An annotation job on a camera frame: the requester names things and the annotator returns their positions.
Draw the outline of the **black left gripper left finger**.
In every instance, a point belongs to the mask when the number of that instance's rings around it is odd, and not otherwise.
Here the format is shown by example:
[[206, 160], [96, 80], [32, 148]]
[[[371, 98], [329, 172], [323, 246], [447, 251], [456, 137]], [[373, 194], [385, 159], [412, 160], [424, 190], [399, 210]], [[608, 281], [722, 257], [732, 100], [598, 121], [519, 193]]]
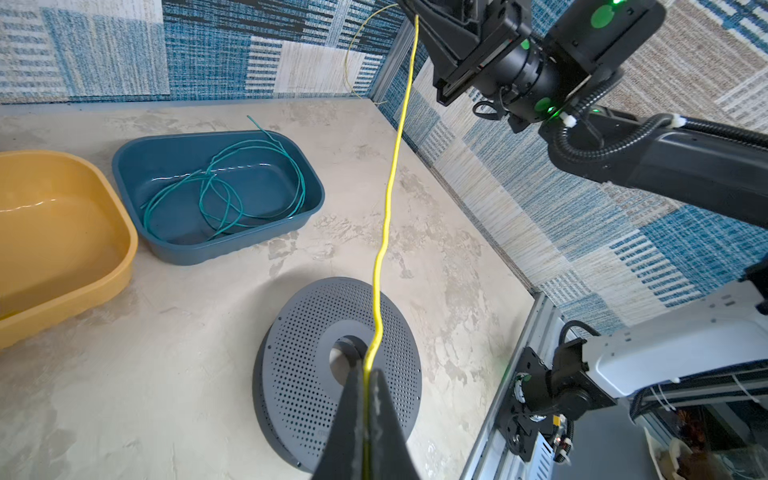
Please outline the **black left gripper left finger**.
[[312, 480], [363, 478], [363, 367], [347, 375], [326, 446]]

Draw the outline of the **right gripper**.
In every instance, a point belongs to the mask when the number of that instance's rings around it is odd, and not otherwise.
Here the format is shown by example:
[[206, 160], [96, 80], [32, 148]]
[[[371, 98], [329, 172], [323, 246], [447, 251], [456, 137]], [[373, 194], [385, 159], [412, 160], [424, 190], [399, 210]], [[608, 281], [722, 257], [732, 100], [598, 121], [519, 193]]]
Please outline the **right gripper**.
[[419, 19], [434, 66], [437, 100], [448, 106], [482, 70], [532, 32], [530, 1], [398, 0], [407, 19]]

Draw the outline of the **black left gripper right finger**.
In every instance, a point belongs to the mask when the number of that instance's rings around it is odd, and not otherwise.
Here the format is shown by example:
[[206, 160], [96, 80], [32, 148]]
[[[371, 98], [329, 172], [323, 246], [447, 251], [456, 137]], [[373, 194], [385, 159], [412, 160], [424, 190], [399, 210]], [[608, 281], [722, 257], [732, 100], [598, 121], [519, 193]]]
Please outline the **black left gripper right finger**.
[[365, 393], [365, 478], [419, 479], [383, 371], [372, 371]]

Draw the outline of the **dark grey perforated spool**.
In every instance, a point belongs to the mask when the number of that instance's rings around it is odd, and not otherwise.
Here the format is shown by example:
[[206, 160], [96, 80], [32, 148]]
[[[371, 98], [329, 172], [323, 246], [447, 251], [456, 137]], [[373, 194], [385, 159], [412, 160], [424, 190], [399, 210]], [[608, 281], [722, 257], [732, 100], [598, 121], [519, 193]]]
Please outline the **dark grey perforated spool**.
[[[315, 281], [277, 314], [253, 373], [254, 408], [275, 452], [314, 472], [327, 443], [346, 376], [362, 364], [374, 336], [372, 286], [349, 277]], [[406, 440], [422, 396], [417, 345], [406, 318], [381, 294], [384, 336], [374, 362], [384, 372]]]

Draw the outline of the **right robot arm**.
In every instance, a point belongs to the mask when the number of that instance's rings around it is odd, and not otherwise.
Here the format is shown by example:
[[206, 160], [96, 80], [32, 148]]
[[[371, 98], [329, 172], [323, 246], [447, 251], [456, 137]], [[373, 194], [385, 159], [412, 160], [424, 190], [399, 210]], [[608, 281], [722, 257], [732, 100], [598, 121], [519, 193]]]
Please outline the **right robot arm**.
[[[539, 125], [560, 170], [681, 200], [762, 227], [767, 223], [764, 134], [661, 113], [645, 120], [605, 108], [622, 63], [662, 25], [655, 1], [576, 1], [545, 36], [526, 1], [405, 1], [434, 64], [437, 100], [469, 87], [476, 116], [514, 132]], [[525, 348], [506, 375], [480, 436], [480, 466], [563, 462], [575, 422], [667, 381], [767, 357], [767, 266], [758, 263], [689, 306], [611, 335], [560, 337], [550, 365]], [[492, 453], [503, 445], [503, 456]]]

